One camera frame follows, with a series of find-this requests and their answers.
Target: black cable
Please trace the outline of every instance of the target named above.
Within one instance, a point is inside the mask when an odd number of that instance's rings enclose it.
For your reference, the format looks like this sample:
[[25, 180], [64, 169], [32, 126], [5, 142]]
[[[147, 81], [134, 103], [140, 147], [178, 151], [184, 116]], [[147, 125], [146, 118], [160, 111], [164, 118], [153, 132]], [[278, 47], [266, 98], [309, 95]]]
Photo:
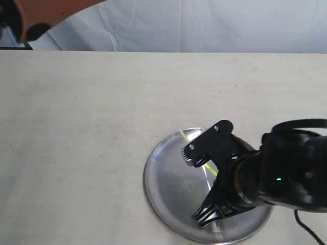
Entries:
[[309, 232], [310, 235], [313, 236], [313, 238], [316, 239], [316, 241], [319, 243], [319, 245], [325, 245], [325, 243], [319, 238], [319, 236], [316, 235], [316, 233], [314, 233], [308, 226], [306, 226], [299, 218], [298, 216], [298, 211], [295, 210], [294, 211], [294, 216], [296, 219], [296, 222], [303, 228], [305, 229], [307, 232]]

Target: table surface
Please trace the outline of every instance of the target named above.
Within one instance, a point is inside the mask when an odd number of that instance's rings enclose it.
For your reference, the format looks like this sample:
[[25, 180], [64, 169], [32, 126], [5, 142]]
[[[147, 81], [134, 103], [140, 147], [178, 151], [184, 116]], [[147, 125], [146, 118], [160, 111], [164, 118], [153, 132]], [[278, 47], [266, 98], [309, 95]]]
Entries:
[[[327, 55], [0, 52], [0, 244], [195, 244], [150, 210], [142, 172], [179, 128], [231, 120], [254, 147], [326, 117]], [[325, 214], [301, 217], [327, 241]], [[243, 244], [315, 244], [275, 208]]]

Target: silver plate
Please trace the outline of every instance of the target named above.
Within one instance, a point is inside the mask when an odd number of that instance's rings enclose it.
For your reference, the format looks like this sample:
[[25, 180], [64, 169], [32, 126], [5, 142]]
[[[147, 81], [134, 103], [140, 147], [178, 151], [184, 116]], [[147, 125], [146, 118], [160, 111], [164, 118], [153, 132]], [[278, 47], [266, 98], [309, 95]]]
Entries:
[[[191, 128], [184, 133], [192, 140], [203, 131]], [[204, 229], [197, 227], [191, 216], [204, 201], [215, 176], [205, 167], [186, 165], [180, 153], [185, 145], [185, 139], [176, 132], [160, 142], [146, 163], [143, 187], [154, 211], [175, 232], [204, 244], [231, 244], [254, 235], [269, 219], [271, 207], [258, 207]]]

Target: white fabric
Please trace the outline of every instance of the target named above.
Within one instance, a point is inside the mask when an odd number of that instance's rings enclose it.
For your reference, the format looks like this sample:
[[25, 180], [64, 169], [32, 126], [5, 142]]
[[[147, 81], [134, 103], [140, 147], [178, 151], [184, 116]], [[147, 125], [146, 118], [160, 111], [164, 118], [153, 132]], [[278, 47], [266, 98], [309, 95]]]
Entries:
[[31, 46], [94, 51], [326, 53], [327, 1], [110, 0], [75, 14]]

